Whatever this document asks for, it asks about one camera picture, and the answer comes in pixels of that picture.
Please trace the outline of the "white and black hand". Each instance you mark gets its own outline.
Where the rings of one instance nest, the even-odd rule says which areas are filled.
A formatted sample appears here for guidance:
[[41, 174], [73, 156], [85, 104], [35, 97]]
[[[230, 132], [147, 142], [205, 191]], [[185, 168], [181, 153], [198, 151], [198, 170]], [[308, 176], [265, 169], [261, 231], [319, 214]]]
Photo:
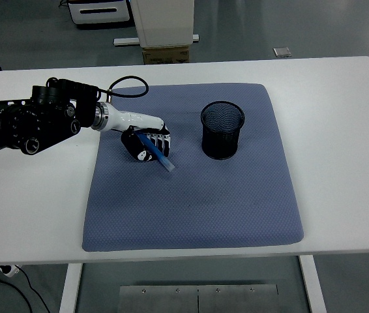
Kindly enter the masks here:
[[103, 117], [101, 132], [114, 130], [121, 132], [121, 142], [138, 161], [148, 162], [156, 159], [156, 155], [142, 142], [138, 133], [143, 134], [165, 156], [170, 154], [170, 131], [165, 122], [152, 115], [116, 110], [106, 104], [107, 113]]

